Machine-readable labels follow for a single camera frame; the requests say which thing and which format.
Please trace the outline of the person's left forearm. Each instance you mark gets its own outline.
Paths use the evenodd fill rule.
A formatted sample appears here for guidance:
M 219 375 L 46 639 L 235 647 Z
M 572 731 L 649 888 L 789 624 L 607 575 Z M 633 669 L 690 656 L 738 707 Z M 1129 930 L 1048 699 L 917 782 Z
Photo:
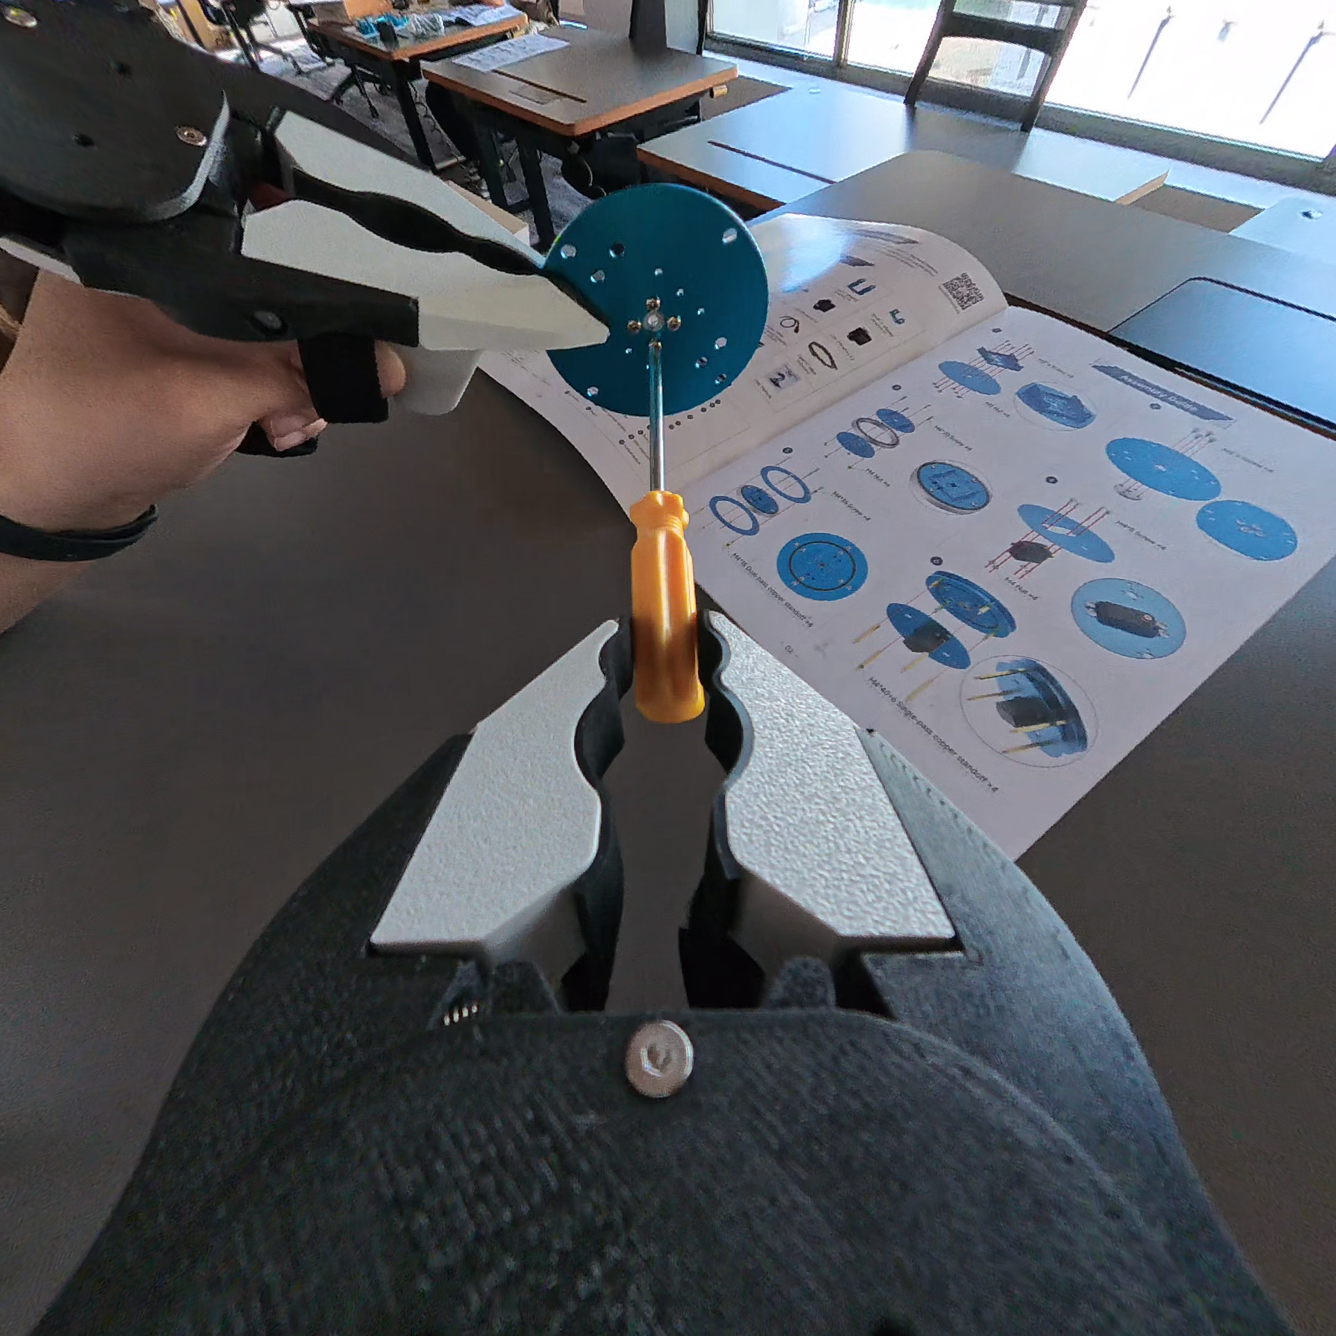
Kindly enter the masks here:
M 27 618 L 49 596 L 100 561 L 35 561 L 1 554 L 1 632 Z

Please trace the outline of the blue round metal plate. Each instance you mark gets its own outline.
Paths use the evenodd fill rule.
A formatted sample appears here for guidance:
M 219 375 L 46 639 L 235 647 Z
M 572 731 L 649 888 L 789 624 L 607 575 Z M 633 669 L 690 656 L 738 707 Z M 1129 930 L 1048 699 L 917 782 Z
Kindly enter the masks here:
M 653 341 L 666 413 L 720 394 L 760 346 L 763 257 L 743 220 L 709 193 L 669 182 L 607 193 L 556 235 L 544 271 L 607 327 L 601 341 L 547 354 L 596 406 L 647 416 Z

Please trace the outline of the person's left hand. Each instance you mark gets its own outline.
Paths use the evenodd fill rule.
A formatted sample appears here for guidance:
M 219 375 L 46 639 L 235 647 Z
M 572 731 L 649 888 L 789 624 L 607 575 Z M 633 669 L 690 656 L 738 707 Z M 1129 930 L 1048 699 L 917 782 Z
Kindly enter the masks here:
M 3 368 L 1 513 L 46 532 L 124 526 L 254 424 L 281 449 L 326 427 L 296 344 L 197 335 L 41 271 Z

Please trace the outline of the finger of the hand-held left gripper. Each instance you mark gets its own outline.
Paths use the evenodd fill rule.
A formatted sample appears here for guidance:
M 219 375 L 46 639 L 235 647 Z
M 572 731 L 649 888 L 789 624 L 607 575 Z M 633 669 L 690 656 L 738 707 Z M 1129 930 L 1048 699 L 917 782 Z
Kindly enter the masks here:
M 459 252 L 415 251 L 324 204 L 249 212 L 242 254 L 413 297 L 416 344 L 429 351 L 545 351 L 607 340 L 607 325 L 542 271 L 512 274 Z
M 533 276 L 542 260 L 477 195 L 286 112 L 291 198 L 261 209 L 261 259 L 343 279 Z

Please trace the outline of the wood-edged desk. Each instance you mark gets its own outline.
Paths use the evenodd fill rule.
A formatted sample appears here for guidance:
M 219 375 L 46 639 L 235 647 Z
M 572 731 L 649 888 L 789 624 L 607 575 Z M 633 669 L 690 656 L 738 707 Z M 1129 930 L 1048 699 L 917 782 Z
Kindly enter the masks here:
M 447 22 L 440 34 L 418 36 L 407 31 L 385 42 L 380 36 L 364 36 L 350 22 L 315 18 L 307 33 L 318 34 L 335 58 L 354 72 L 370 74 L 372 80 L 396 100 L 412 152 L 423 166 L 434 171 L 437 163 L 412 95 L 413 84 L 423 74 L 423 63 L 471 53 L 486 44 L 509 39 L 521 33 L 526 23 L 528 17 L 515 10 L 486 23 Z
M 688 111 L 738 74 L 735 61 L 650 49 L 595 28 L 563 26 L 556 44 L 521 60 L 482 69 L 463 57 L 431 60 L 431 85 L 464 103 L 482 152 L 482 173 L 493 193 L 499 181 L 498 141 L 518 147 L 539 247 L 560 230 L 550 211 L 542 157 L 572 163 L 577 185 L 599 193 L 649 181 L 639 147 L 690 122 Z

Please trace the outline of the open assembly manual booklet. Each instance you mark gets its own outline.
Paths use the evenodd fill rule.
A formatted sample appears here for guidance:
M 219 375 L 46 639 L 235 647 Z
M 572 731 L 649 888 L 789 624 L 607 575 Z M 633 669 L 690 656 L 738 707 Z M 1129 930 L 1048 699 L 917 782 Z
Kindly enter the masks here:
M 1333 558 L 1333 448 L 956 241 L 755 227 L 758 349 L 665 424 L 703 591 L 1019 855 Z

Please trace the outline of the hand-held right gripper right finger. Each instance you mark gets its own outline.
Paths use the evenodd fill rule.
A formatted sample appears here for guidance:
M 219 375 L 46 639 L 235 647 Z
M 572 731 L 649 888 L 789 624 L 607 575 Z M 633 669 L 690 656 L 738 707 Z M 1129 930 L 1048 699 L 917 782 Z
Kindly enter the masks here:
M 725 613 L 698 645 L 723 777 L 682 927 L 690 1006 L 889 1011 L 865 958 L 952 952 L 957 931 L 870 734 Z

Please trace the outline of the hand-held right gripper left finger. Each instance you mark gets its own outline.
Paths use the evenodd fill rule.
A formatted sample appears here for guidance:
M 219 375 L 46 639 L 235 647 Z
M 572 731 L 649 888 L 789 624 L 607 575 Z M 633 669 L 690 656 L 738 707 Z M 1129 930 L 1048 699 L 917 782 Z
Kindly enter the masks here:
M 604 775 L 630 677 L 630 628 L 604 621 L 474 726 L 377 952 L 529 963 L 566 1008 L 604 1009 L 623 911 Z

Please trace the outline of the large glass window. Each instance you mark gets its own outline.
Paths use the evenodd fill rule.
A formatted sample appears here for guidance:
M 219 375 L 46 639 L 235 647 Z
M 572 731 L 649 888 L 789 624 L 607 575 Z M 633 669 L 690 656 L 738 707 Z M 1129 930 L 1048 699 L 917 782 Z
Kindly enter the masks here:
M 715 37 L 913 74 L 935 1 L 719 1 Z M 1045 106 L 1326 157 L 1333 1 L 1089 1 Z

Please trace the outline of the yellow-handled screwdriver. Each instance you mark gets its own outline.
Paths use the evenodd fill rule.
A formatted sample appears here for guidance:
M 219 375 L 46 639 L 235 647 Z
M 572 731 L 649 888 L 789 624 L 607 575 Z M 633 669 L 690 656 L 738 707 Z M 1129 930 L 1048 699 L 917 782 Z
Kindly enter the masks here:
M 696 585 L 682 497 L 666 488 L 663 349 L 679 321 L 647 303 L 649 489 L 628 511 L 636 529 L 630 553 L 630 631 L 636 707 L 652 723 L 687 723 L 704 709 L 698 675 Z

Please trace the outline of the grey desk with slot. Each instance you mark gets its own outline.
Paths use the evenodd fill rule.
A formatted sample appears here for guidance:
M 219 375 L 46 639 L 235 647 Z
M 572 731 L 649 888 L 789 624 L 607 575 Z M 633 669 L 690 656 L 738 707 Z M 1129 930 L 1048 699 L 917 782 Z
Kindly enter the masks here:
M 1170 162 L 1054 130 L 859 92 L 790 88 L 649 139 L 639 162 L 747 214 L 785 206 L 910 152 L 941 152 L 1115 203 L 1166 184 Z

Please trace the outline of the black wristband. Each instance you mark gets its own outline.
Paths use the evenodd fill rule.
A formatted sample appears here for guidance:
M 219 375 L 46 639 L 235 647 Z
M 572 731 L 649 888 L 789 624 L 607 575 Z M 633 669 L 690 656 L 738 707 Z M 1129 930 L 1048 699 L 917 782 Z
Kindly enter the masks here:
M 43 529 L 1 515 L 1 554 L 33 562 L 90 562 L 119 554 L 157 523 L 149 505 L 132 521 L 113 527 Z

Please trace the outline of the white paper sheet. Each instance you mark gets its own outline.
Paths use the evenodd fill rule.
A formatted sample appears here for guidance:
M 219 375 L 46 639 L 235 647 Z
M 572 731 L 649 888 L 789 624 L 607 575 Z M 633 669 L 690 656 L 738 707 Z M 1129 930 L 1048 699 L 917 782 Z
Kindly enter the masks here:
M 528 31 L 521 36 L 496 41 L 469 53 L 453 57 L 450 63 L 479 72 L 493 72 L 517 61 L 556 52 L 566 45 L 568 42 L 564 39 L 552 37 L 541 31 Z

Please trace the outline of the black chair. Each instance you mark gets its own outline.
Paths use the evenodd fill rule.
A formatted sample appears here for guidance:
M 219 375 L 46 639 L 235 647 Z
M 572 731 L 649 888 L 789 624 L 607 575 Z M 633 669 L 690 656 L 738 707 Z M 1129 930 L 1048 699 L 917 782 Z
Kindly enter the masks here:
M 1051 22 L 1021 18 L 1000 12 L 984 12 L 978 3 L 941 1 L 929 28 L 924 50 L 903 92 L 903 106 L 914 114 L 924 98 L 932 106 L 1003 122 L 1019 133 L 1030 133 L 1040 117 L 1046 95 L 1057 74 L 1057 66 L 1070 45 L 1086 1 L 1038 3 L 1053 9 Z M 970 84 L 960 77 L 935 74 L 933 65 L 943 42 L 984 42 L 999 50 L 1021 50 L 1038 60 L 1035 79 L 1027 93 L 1008 92 Z

